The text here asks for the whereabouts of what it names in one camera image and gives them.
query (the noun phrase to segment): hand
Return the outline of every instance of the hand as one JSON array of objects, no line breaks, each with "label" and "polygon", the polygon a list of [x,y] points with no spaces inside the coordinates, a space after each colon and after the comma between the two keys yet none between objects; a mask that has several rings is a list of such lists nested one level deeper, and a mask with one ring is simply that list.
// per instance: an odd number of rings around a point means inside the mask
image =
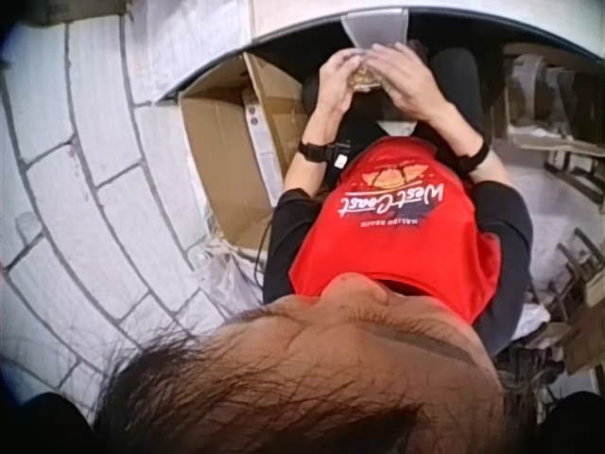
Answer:
[{"label": "hand", "polygon": [[349,76],[361,64],[359,49],[343,49],[334,54],[320,69],[320,89],[316,111],[343,116],[351,107],[353,89]]},{"label": "hand", "polygon": [[449,104],[430,69],[403,44],[373,45],[364,64],[383,81],[395,106],[418,120],[431,123]]}]

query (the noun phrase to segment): printed logo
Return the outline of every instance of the printed logo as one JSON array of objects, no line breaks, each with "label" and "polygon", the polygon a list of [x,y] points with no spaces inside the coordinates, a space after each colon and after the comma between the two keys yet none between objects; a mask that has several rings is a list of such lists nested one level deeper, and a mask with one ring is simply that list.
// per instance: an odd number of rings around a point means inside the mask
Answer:
[{"label": "printed logo", "polygon": [[361,227],[418,225],[443,200],[443,183],[429,183],[429,166],[401,163],[361,175],[362,182],[340,199],[341,218],[365,214]]}]

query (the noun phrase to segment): red shirt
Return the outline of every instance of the red shirt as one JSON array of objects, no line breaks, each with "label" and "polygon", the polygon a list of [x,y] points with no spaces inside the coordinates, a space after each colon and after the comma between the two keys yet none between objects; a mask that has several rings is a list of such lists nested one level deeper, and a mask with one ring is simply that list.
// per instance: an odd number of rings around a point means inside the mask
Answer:
[{"label": "red shirt", "polygon": [[426,142],[385,138],[343,173],[290,269],[317,296],[343,272],[417,288],[472,323],[500,271],[497,238],[478,231],[459,178]]}]

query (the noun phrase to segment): black long-sleeve shirt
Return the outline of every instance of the black long-sleeve shirt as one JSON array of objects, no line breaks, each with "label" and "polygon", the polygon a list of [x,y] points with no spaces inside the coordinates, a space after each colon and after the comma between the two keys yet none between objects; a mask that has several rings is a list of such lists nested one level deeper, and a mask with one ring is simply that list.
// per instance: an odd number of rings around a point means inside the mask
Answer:
[{"label": "black long-sleeve shirt", "polygon": [[[532,224],[526,204],[513,188],[482,182],[470,190],[480,232],[498,237],[501,268],[497,289],[474,323],[492,356],[509,343],[529,284]],[[263,298],[265,304],[293,293],[288,272],[303,241],[320,215],[321,204],[301,189],[287,191],[275,208],[271,225]]]}]

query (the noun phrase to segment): left hand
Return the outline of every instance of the left hand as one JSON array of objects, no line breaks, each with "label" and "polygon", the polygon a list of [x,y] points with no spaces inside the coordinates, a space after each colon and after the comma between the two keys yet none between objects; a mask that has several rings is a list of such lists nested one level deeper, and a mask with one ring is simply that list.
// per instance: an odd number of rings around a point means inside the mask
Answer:
[{"label": "left hand", "polygon": [[359,49],[342,49],[320,69],[320,89],[316,111],[344,115],[351,107],[353,89],[349,76],[359,67],[362,57]]}]

